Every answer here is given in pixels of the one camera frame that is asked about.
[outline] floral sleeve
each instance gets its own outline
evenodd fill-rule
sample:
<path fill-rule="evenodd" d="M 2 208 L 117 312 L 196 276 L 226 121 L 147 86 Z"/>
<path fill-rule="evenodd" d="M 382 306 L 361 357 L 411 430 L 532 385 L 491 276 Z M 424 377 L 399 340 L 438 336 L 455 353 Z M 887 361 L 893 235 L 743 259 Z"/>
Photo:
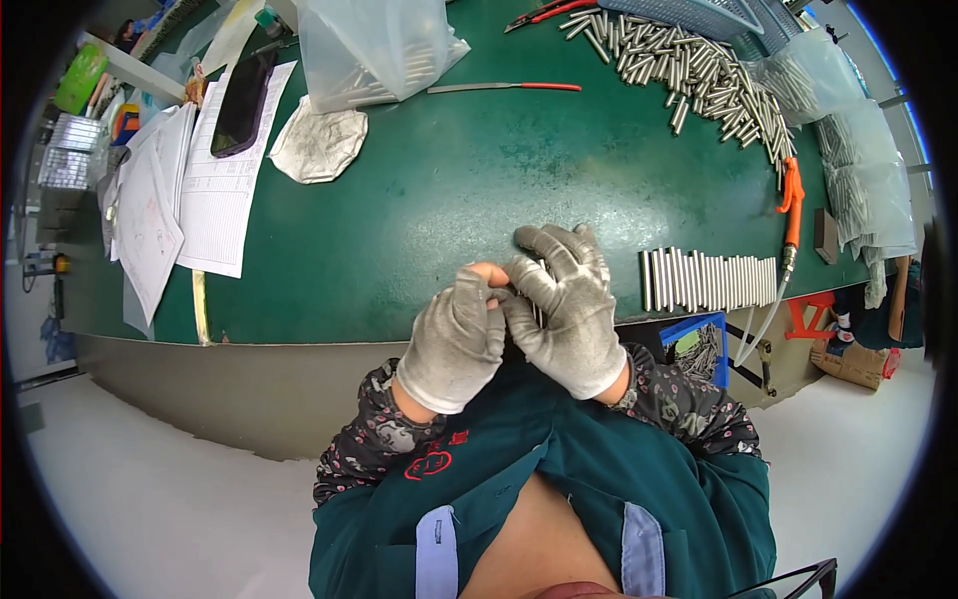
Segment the floral sleeve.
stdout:
<path fill-rule="evenodd" d="M 377 485 L 404 453 L 442 434 L 444 415 L 418 425 L 396 408 L 392 383 L 398 363 L 397 357 L 390 358 L 359 385 L 359 415 L 332 438 L 319 458 L 312 486 L 318 506 L 349 489 Z"/>
<path fill-rule="evenodd" d="M 655 363 L 643 345 L 623 346 L 631 377 L 625 396 L 611 409 L 657 426 L 691 449 L 762 457 L 759 435 L 745 407 L 724 389 Z"/>

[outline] green workbench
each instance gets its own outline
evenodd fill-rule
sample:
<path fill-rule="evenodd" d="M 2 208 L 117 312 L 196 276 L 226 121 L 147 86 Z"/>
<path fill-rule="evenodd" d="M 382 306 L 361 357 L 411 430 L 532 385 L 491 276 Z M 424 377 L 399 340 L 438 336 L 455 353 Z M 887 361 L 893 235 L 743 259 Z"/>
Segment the green workbench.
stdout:
<path fill-rule="evenodd" d="M 180 26 L 178 37 L 215 6 Z M 213 341 L 343 343 L 407 339 L 416 314 L 459 265 L 507 262 L 515 227 L 589 222 L 612 273 L 621 322 L 647 313 L 638 265 L 644 248 L 781 257 L 786 217 L 775 212 L 774 170 L 763 147 L 720 144 L 717 125 L 690 115 L 678 138 L 664 87 L 627 87 L 564 19 L 502 30 L 537 0 L 456 2 L 449 23 L 472 47 L 441 84 L 577 83 L 582 92 L 498 89 L 427 95 L 364 108 L 369 135 L 332 183 L 301 185 L 264 158 L 246 234 L 242 278 L 208 274 Z M 257 31 L 246 46 L 268 43 Z M 280 62 L 299 58 L 299 46 Z M 271 147 L 300 96 L 293 71 Z M 812 249 L 812 211 L 826 206 L 810 127 L 795 146 L 806 191 L 789 297 L 867 280 L 850 254 L 825 265 Z M 99 226 L 95 215 L 88 219 Z M 122 321 L 122 271 L 103 258 L 99 229 L 70 247 L 63 328 L 142 339 Z M 196 343 L 191 272 L 177 266 L 155 317 L 157 341 Z"/>

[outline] white work glove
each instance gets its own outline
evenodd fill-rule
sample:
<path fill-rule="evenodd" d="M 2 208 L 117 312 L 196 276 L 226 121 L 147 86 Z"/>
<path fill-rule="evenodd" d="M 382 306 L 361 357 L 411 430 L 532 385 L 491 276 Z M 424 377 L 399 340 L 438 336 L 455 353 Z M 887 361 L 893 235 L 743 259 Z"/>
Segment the white work glove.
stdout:
<path fill-rule="evenodd" d="M 487 302 L 510 296 L 490 288 L 469 266 L 456 271 L 452 287 L 433 297 L 413 323 L 409 349 L 396 369 L 405 392 L 439 414 L 462 412 L 502 364 L 506 321 L 502 308 L 490 310 Z"/>
<path fill-rule="evenodd" d="M 515 345 L 572 397 L 596 397 L 619 378 L 627 358 L 612 326 L 615 298 L 595 235 L 585 224 L 575 233 L 547 224 L 541 229 L 519 227 L 515 242 L 544 258 L 556 275 L 553 281 L 526 256 L 516 256 L 503 267 L 515 288 L 548 316 L 541 329 L 525 298 L 504 302 Z"/>

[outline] blue basket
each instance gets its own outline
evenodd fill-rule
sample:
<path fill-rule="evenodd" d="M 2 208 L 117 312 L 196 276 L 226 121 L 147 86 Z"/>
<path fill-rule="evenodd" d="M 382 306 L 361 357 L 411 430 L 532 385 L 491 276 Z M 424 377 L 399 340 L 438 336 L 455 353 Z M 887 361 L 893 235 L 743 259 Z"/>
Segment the blue basket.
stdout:
<path fill-rule="evenodd" d="M 756 33 L 756 36 L 767 56 L 785 48 L 789 40 L 802 32 L 802 26 L 781 0 L 745 0 L 745 3 L 762 23 L 764 31 Z"/>
<path fill-rule="evenodd" d="M 718 41 L 764 31 L 744 0 L 599 0 L 599 6 L 681 25 L 682 29 Z"/>
<path fill-rule="evenodd" d="M 716 312 L 714 314 L 703 314 L 701 316 L 690 316 L 677 324 L 666 327 L 659 332 L 662 337 L 662 345 L 668 345 L 691 333 L 712 323 L 721 334 L 721 354 L 716 357 L 716 375 L 712 383 L 723 389 L 728 388 L 728 338 L 725 334 L 725 312 Z"/>

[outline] smartphone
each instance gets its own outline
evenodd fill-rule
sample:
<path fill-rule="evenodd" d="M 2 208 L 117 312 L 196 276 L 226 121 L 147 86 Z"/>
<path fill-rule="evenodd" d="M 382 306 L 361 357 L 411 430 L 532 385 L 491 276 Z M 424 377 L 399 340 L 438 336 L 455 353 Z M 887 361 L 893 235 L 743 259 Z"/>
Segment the smartphone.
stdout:
<path fill-rule="evenodd" d="M 256 143 L 266 83 L 275 65 L 276 51 L 270 50 L 242 60 L 233 68 L 213 130 L 210 153 L 214 157 L 232 156 Z"/>

